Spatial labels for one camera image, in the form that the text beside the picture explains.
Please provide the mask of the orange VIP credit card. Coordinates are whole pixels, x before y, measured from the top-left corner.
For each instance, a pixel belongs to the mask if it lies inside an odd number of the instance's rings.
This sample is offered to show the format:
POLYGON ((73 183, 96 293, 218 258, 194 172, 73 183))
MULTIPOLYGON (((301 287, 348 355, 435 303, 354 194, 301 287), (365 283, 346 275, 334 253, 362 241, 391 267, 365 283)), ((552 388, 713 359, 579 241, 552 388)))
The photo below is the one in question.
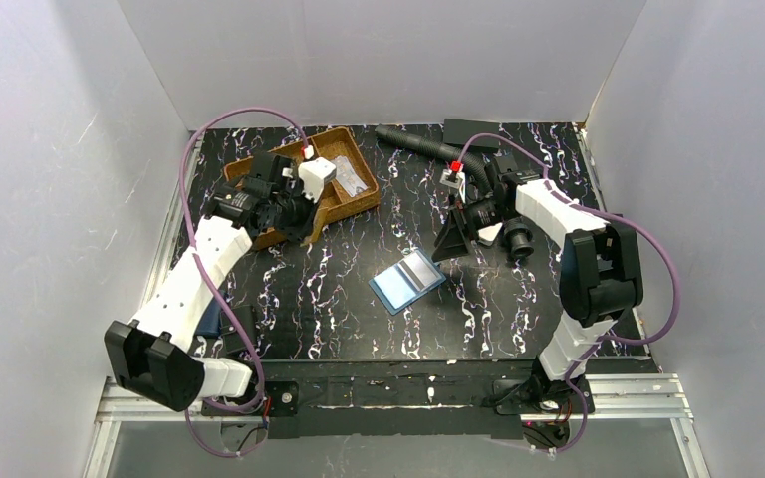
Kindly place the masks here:
POLYGON ((325 190, 318 203, 318 210, 314 216, 312 223, 312 231, 305 238, 304 245, 309 245, 317 242, 323 232, 324 227, 330 223, 330 215, 332 211, 342 204, 342 199, 339 193, 339 188, 330 184, 325 187, 325 190))

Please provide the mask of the silver VIP credit card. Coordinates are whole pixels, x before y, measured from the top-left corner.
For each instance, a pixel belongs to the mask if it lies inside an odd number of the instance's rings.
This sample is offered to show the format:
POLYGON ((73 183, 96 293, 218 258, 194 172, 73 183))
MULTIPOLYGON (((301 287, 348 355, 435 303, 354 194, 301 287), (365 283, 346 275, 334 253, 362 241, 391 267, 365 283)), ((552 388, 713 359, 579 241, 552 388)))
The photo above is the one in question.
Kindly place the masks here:
POLYGON ((336 168, 336 180, 351 198, 368 190, 367 184, 359 177, 346 156, 337 156, 333 165, 336 168))

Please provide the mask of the light blue card holder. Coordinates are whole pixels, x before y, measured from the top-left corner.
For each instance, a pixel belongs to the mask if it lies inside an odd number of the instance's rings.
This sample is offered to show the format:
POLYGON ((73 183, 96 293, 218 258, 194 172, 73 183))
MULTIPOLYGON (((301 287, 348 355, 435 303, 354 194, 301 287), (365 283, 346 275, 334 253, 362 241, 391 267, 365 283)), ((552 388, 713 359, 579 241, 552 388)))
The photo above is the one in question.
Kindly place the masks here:
MULTIPOLYGON (((415 249, 411 252, 416 250, 422 251, 426 258, 431 261, 430 257, 421 249, 415 249)), ((391 315, 399 314, 446 281, 446 275, 436 263, 431 261, 438 273, 438 280, 430 289, 417 291, 399 267, 399 262, 402 259, 369 280, 369 286, 391 315)))

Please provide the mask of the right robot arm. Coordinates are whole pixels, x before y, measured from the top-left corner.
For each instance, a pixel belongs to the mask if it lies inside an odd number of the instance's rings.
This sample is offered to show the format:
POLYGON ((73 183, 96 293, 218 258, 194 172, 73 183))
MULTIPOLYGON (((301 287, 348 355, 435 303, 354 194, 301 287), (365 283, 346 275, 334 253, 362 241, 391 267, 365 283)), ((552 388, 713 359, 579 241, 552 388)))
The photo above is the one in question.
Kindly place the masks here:
POLYGON ((577 383, 585 372, 585 352, 640 302, 637 235, 583 210, 552 180, 510 162, 493 160, 485 175, 487 190, 469 200, 462 163, 444 170, 441 181, 453 192, 431 258, 441 262, 472 253, 479 233, 491 226, 499 228, 513 261, 534 251, 530 223, 559 246, 562 316, 525 383, 529 395, 545 397, 577 383))

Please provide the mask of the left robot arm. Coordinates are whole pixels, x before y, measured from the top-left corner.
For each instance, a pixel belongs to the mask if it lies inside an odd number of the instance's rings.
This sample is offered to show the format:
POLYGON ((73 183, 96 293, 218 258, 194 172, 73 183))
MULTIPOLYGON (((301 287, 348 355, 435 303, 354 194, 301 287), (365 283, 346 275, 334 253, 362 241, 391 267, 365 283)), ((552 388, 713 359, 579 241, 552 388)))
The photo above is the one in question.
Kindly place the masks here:
POLYGON ((197 326, 210 304, 222 302, 219 286, 258 236, 273 230, 297 242, 311 237, 336 176, 336 166, 322 157, 296 163, 263 152, 253 155, 247 174, 217 188, 164 282, 128 322, 107 328, 117 385, 173 411, 201 398, 244 396, 252 366, 191 356, 197 326))

